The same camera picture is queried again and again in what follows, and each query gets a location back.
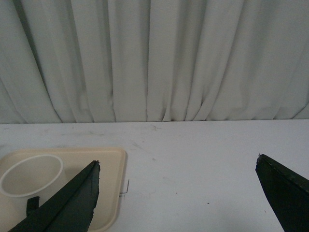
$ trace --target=white curtain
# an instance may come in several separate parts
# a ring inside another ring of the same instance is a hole
[[[0,123],[309,118],[308,0],[1,0]]]

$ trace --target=white cup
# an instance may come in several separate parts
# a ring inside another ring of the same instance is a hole
[[[38,155],[24,159],[0,179],[0,192],[10,199],[20,220],[26,218],[27,200],[39,196],[44,204],[65,184],[63,161],[55,155]]]

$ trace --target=beige tray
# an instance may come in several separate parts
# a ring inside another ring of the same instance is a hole
[[[123,182],[126,152],[116,147],[23,149],[0,159],[0,176],[15,163],[39,154],[54,154],[62,158],[68,180],[71,180],[93,160],[100,162],[98,203],[89,232],[102,232],[116,219],[119,192]],[[14,209],[6,196],[0,193],[0,232],[7,232],[20,218],[14,217]]]

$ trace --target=white table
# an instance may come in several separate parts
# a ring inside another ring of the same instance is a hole
[[[309,178],[309,120],[0,125],[0,157],[92,146],[128,154],[129,191],[108,232],[282,232],[258,154]]]

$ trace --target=wire hook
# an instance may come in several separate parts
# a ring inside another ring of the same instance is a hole
[[[127,187],[126,187],[126,192],[121,192],[120,194],[126,194],[129,190],[129,183],[130,183],[130,179],[127,180]]]

